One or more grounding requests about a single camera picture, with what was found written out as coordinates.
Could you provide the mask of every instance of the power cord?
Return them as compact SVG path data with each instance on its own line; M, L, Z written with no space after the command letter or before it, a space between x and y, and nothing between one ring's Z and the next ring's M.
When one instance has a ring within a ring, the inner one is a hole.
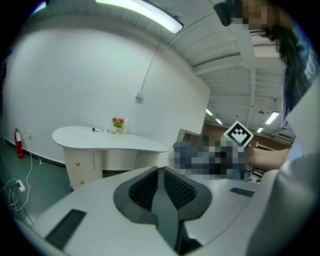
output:
M154 53L153 53L153 55L152 55L152 58L151 58L151 60L150 60L150 62L149 62L149 65L148 65L148 67L147 67L147 69L146 69L146 72L145 72L145 74L144 74L144 77L143 77L143 80L142 80L142 84L141 84L140 90L139 90L139 91L137 92L137 94L136 94L136 97L137 97L137 98L142 99L142 97L143 97L143 90L144 90L144 87L145 87L145 83L146 83L146 80L147 80L147 76L148 76L149 71L150 71L150 68L151 68L151 66L152 66L152 64L153 64L153 62L154 62L154 60L155 60L155 57L156 57L157 52L158 52L158 50L159 50L160 44L161 44L161 28L159 29L159 41L158 41L158 44L157 44L157 46L156 46L156 48L155 48L155 51L154 51Z
M26 176L26 184L28 185L29 190L28 190L28 195L26 197L25 203L20 207L20 209L15 209L16 212L20 212L23 209L23 207L26 205L26 203L28 203L28 201L29 201L29 195L30 195L31 187L30 187L30 185L28 183L28 179L29 179L29 175L30 175L30 173L32 171L32 154L31 154L29 145L28 145L28 149L29 149L29 152L30 152L31 168L30 168L30 171L29 171L28 175Z
M20 212L22 209L24 210L25 214L28 216L26 210L24 209L25 205L27 204L27 202L29 201L29 196L30 196L30 190L31 190L31 187L30 187L30 184L28 182L28 179L29 179L29 175L32 171L32 168L33 168L33 164L32 164L32 153L30 151L30 147L28 145L28 149L29 149L29 152L30 152L30 161L31 161L31 168L30 168L30 171L28 172L27 176L26 176L26 184L28 185L29 187L29 190L28 190L28 194L27 194L27 198L26 198L26 201L24 204L22 204L17 196L17 189L16 189L16 193L12 193L12 198L13 198L13 203L10 202L10 194L11 194L11 188L18 188L20 187L21 185L18 183L18 180L16 178L12 178L10 179L5 185L4 187L1 189L0 192L2 192L4 190L4 200L6 199L7 197L7 192L6 192L6 188L9 188L9 195L8 195L8 210L14 210L15 211L15 218L17 217L17 212ZM8 184L11 182L11 181L15 181L16 184L13 185L13 186L9 186ZM19 202L22 206L17 209L17 202Z
M246 173L253 173L255 170L256 170L256 169L255 169L253 166L247 165L247 166L245 167L245 169L244 169L244 174L246 174Z

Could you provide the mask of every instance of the person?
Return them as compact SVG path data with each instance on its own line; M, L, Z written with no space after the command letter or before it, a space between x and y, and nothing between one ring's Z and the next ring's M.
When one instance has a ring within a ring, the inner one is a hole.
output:
M281 128L291 130L286 116L297 105L319 75L319 57L308 36L280 6L266 0L242 0L242 22L249 29L261 29L262 36L275 42L280 59L285 64L282 80ZM266 151L245 149L245 164L268 170L279 169L287 160L302 155L297 141L291 148Z

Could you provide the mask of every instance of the desk drawer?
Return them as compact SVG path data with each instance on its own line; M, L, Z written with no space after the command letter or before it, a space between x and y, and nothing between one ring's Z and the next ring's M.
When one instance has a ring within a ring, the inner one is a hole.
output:
M74 190L102 179L101 153L94 150L63 148L66 170Z

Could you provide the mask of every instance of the green floor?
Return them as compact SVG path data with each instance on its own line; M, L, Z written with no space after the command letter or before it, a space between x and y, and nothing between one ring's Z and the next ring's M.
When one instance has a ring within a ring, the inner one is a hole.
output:
M68 195L70 191L69 178L67 170L56 167L38 160L32 160L32 171L29 175L28 183L31 187L28 203L24 206L25 211L17 213L17 219L31 224L30 219L34 222L46 209ZM19 201L24 204L27 200L28 185L26 183L27 174L31 168L29 156L18 159L15 148L0 141L0 181L6 184L10 179L21 180L26 188L25 193L17 190ZM9 189L6 189L6 204L8 204ZM1 198L5 197L4 191L1 192Z

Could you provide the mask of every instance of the red fire extinguisher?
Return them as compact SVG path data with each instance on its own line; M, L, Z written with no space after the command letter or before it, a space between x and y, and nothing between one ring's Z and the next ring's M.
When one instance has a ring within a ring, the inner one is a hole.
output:
M24 158L24 151L22 150L22 141L21 141L21 134L19 129L15 129L14 131L14 142L15 142L15 149L18 158Z

